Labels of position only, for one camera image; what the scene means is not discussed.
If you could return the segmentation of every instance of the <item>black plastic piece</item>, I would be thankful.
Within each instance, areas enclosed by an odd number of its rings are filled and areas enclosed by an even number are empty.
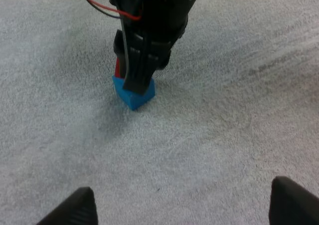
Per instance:
[[[270,225],[319,225],[319,199],[287,177],[272,183]]]
[[[91,188],[79,188],[37,225],[98,225]]]

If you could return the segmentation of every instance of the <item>black wire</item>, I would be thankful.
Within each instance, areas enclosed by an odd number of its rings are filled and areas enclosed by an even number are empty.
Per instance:
[[[94,5],[92,2],[90,2],[90,0],[86,0],[91,6],[93,6],[95,9],[97,9],[99,12],[109,16],[109,17],[112,17],[112,18],[115,18],[115,19],[120,19],[121,17],[119,16],[116,16],[116,15],[112,15],[112,14],[109,14],[107,12],[105,12],[104,10],[98,8],[96,5]]]

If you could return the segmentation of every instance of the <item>floor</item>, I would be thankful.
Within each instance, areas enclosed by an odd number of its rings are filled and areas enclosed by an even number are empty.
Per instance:
[[[0,0],[0,225],[36,224],[81,186],[102,225],[266,225],[277,175],[319,195],[318,8],[197,0],[131,112],[111,80],[118,20]]]

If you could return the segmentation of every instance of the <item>red wire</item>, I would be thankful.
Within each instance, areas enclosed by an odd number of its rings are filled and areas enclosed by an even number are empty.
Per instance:
[[[91,3],[97,5],[97,6],[100,7],[100,8],[107,9],[107,10],[110,10],[110,11],[113,11],[113,12],[117,12],[118,14],[124,15],[124,16],[126,16],[127,18],[130,18],[131,20],[140,20],[140,19],[142,18],[141,15],[139,15],[139,16],[134,16],[134,15],[132,15],[132,14],[130,14],[130,13],[127,13],[127,12],[125,12],[125,11],[123,11],[123,10],[114,9],[114,8],[111,8],[111,7],[102,5],[102,4],[98,3],[98,2],[96,2],[95,0],[89,0],[89,1],[90,1]]]

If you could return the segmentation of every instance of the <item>blue block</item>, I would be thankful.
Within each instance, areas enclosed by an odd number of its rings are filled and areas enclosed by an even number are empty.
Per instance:
[[[123,89],[124,79],[115,76],[112,76],[112,79],[117,94],[132,110],[136,110],[155,96],[155,83],[153,79],[144,95],[139,95]]]

